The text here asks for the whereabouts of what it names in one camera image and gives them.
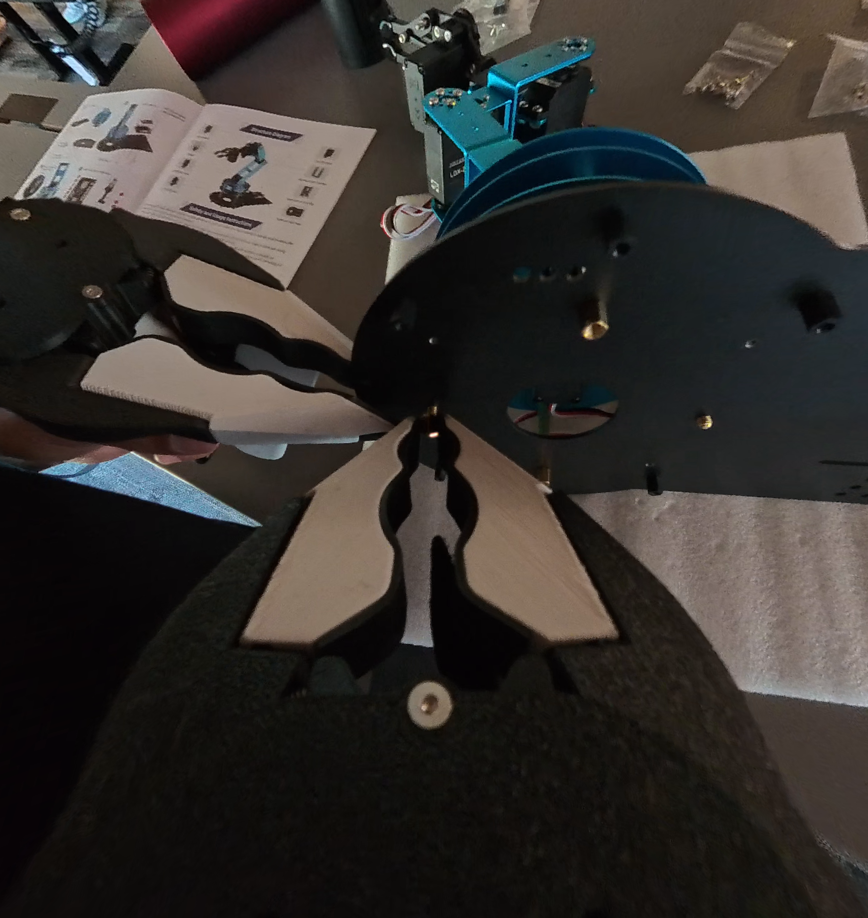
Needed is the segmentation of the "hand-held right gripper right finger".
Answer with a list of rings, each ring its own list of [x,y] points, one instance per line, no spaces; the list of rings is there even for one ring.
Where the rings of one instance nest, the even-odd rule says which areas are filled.
[[[494,691],[519,664],[554,687],[549,654],[616,641],[619,629],[538,481],[456,419],[445,418],[438,471],[459,535],[430,550],[430,626],[440,673]]]

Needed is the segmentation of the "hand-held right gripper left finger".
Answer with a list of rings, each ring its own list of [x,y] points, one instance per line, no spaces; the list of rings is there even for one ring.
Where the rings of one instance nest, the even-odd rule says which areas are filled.
[[[246,623],[244,647],[343,659],[358,678],[400,644],[406,590],[397,533],[412,511],[417,419],[316,486]]]

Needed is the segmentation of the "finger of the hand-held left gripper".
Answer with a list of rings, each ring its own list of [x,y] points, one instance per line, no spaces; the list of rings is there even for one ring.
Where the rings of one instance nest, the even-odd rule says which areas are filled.
[[[215,369],[156,337],[103,353],[82,389],[202,419],[219,442],[352,442],[393,428],[336,391],[267,372]]]
[[[354,393],[350,340],[289,291],[183,255],[162,292],[158,322],[206,389]]]

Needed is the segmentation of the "blue toy robot arm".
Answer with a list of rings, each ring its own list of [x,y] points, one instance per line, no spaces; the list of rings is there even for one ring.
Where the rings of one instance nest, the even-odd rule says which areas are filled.
[[[868,247],[577,128],[594,43],[485,68],[469,14],[380,23],[425,135],[434,244],[352,355],[391,420],[437,409],[572,494],[868,505]]]

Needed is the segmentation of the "person's left hand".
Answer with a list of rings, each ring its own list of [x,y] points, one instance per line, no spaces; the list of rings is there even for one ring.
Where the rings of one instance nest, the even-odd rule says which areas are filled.
[[[137,453],[159,465],[177,465],[208,458],[215,443],[176,435],[140,438],[116,444],[72,441],[42,430],[0,407],[0,462],[34,470],[78,463],[100,465]]]

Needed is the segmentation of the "white foam sheet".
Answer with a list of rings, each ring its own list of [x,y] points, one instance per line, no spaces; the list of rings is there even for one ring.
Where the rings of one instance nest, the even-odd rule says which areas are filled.
[[[842,132],[693,153],[710,183],[868,243]],[[868,707],[868,506],[576,497],[674,595],[746,692]]]

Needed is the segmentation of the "dark cylindrical bottle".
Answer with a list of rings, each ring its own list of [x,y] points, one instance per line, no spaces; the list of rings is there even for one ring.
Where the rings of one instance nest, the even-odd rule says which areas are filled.
[[[344,66],[359,70],[383,59],[380,24],[389,15],[386,1],[321,1]]]

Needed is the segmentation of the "pile of small screw bags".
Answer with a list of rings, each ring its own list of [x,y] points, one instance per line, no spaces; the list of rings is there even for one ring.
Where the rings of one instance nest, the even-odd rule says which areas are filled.
[[[788,55],[800,45],[796,37],[775,34],[773,24],[778,14],[786,13],[793,2],[688,2],[688,10],[677,10],[675,1],[641,2],[552,2],[562,12],[563,24],[555,32],[585,33],[601,51],[612,49],[596,35],[600,6],[610,7],[613,19],[622,24],[632,10],[637,26],[660,22],[651,30],[652,46],[665,58],[686,54],[691,41],[701,34],[702,14],[726,14],[737,19],[720,47],[713,50],[683,88],[686,96],[719,99],[725,107],[740,109],[762,84],[779,70]],[[812,24],[823,14],[858,12],[868,16],[864,2],[804,2],[803,15]],[[868,40],[858,40],[839,33],[827,33],[832,50],[820,79],[816,95],[807,111],[810,119],[857,114],[868,118]]]

